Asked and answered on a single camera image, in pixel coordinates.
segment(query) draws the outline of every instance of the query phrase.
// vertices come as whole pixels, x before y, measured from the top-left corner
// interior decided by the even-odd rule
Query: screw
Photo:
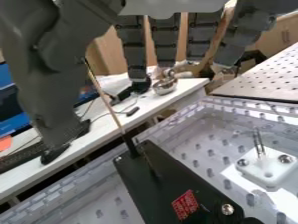
[[[122,157],[118,156],[118,157],[116,158],[116,162],[118,163],[118,162],[121,161],[121,159],[122,159]]]
[[[238,166],[245,167],[249,165],[249,161],[246,159],[241,159],[241,160],[238,160],[237,164],[238,164]]]
[[[221,206],[221,212],[223,215],[233,215],[234,214],[234,207],[230,204],[225,204]]]
[[[285,163],[285,164],[289,164],[289,163],[293,162],[293,158],[290,156],[287,156],[287,155],[281,155],[278,157],[278,160],[279,160],[281,163]]]

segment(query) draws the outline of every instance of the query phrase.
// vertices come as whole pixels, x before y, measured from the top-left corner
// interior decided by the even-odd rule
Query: metal rod
[[[254,139],[254,147],[255,147],[255,150],[257,150],[257,155],[258,155],[258,158],[261,158],[261,150],[258,148],[258,140],[257,140],[255,133],[253,134],[253,139]]]
[[[257,137],[258,137],[258,142],[259,142],[261,149],[262,149],[262,154],[266,155],[265,148],[263,148],[263,141],[262,141],[262,137],[261,137],[258,128],[257,128]]]
[[[122,127],[122,125],[121,125],[121,123],[120,123],[120,120],[118,120],[118,118],[117,118],[117,115],[116,115],[116,113],[114,113],[114,111],[113,111],[113,108],[112,108],[112,106],[109,105],[108,100],[105,99],[105,93],[104,93],[104,91],[102,91],[102,89],[101,89],[101,87],[100,87],[100,83],[98,83],[98,81],[96,80],[96,76],[94,76],[93,71],[92,71],[92,69],[90,69],[90,66],[89,66],[89,64],[88,64],[88,61],[84,60],[84,63],[85,63],[86,68],[88,68],[88,75],[89,75],[89,78],[90,78],[90,80],[92,80],[92,82],[93,82],[93,85],[94,85],[94,87],[96,87],[96,90],[97,90],[97,92],[98,92],[98,94],[100,94],[100,97],[101,97],[101,99],[102,99],[102,101],[104,101],[104,104],[105,104],[105,106],[106,106],[106,108],[108,108],[108,110],[109,110],[109,113],[110,113],[110,115],[112,115],[112,118],[113,118],[113,120],[114,120],[114,123],[116,123],[116,125],[118,126],[118,129],[120,129],[120,131],[121,131],[122,139],[124,139],[124,142],[125,142],[125,144],[126,144],[126,146],[128,146],[130,155],[132,155],[133,158],[136,158],[136,157],[140,156],[140,153],[138,153],[138,151],[137,151],[137,148],[136,148],[136,145],[134,145],[134,143],[133,143],[133,140],[132,140],[132,138],[128,136],[128,134],[126,134],[126,132],[125,132],[125,129],[124,129],[124,127]]]

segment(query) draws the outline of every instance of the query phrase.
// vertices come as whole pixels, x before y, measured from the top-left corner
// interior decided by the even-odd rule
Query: black base
[[[150,141],[142,144],[144,155],[132,158],[121,155],[114,165],[146,224],[259,224],[245,220],[243,210],[197,174],[191,172]],[[198,210],[179,220],[171,202],[189,190],[193,191]],[[223,215],[221,207],[234,207],[233,215]]]

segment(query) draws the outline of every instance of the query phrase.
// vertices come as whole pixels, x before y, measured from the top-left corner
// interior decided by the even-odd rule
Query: hole
[[[273,177],[273,174],[270,172],[266,172],[265,177],[270,178],[270,177]]]

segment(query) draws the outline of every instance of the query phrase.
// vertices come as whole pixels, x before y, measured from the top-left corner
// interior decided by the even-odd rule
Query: perforated metal table
[[[213,94],[298,103],[298,43],[215,89]]]

